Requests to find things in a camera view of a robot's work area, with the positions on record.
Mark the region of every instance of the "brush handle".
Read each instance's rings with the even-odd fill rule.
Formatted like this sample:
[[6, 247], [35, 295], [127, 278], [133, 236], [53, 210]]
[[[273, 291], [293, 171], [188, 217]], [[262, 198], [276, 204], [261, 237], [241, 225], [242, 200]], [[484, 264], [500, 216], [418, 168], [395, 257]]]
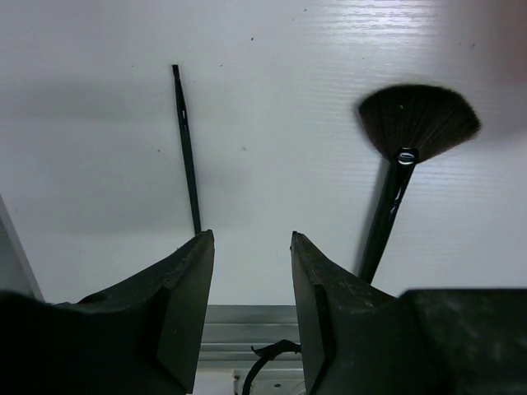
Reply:
[[399, 205], [417, 164], [417, 150], [403, 148], [389, 163], [385, 184], [362, 256], [359, 278], [371, 284], [394, 226]]
[[187, 188], [189, 190], [190, 210], [194, 233], [201, 232], [201, 217], [199, 215], [198, 187], [196, 186], [196, 173], [194, 171], [194, 158], [192, 156], [192, 143], [190, 142], [189, 118], [187, 106], [184, 102], [183, 85], [181, 84], [180, 68], [177, 64], [172, 66], [175, 83], [175, 108], [178, 114], [180, 126], [181, 151], [183, 152], [184, 172], [187, 176]]

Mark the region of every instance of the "brush bristles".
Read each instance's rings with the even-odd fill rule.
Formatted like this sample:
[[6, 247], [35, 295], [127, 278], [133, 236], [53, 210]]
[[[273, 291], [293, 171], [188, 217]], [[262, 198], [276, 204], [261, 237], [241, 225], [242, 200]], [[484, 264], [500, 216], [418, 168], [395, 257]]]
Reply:
[[387, 160], [416, 148], [419, 162], [475, 137], [481, 123], [459, 93], [427, 85], [390, 86], [366, 98], [359, 114], [368, 138]]

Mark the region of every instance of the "makeup brush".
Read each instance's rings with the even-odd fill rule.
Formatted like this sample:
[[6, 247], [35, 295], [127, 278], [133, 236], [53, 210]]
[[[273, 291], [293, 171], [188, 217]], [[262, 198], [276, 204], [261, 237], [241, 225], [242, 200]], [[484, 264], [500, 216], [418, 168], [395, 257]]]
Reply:
[[415, 166], [475, 137], [481, 123], [463, 96], [438, 86], [390, 86], [358, 110], [371, 144], [389, 162], [359, 271], [371, 283]]

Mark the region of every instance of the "thin brush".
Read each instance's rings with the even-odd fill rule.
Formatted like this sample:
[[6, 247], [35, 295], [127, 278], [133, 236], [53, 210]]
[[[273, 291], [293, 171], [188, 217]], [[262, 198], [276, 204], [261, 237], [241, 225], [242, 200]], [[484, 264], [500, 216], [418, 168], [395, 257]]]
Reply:
[[463, 96], [437, 86], [390, 86], [358, 110], [366, 135], [389, 162], [359, 271], [371, 283], [416, 164], [474, 138], [481, 123]]
[[192, 211], [192, 222], [194, 233], [201, 232], [201, 218], [199, 215], [198, 188], [196, 187], [196, 173], [194, 171], [194, 158], [192, 156], [192, 144], [190, 142], [189, 118], [187, 107], [184, 102], [183, 86], [181, 85], [180, 68], [177, 64], [172, 65], [175, 82], [175, 107], [178, 113], [180, 125], [181, 150], [183, 151], [184, 172], [187, 176], [187, 188], [189, 190], [190, 210]]

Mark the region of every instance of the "white corrugated board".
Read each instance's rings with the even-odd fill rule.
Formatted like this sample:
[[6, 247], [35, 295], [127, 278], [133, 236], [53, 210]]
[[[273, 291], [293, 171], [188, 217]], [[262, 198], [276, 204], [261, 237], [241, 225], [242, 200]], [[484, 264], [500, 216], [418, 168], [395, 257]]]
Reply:
[[374, 286], [526, 286], [525, 21], [521, 0], [2, 2], [0, 192], [45, 299], [192, 237], [172, 63], [212, 304], [293, 304], [293, 230], [355, 268], [380, 156], [352, 107], [400, 81], [455, 88], [484, 128], [418, 166]]

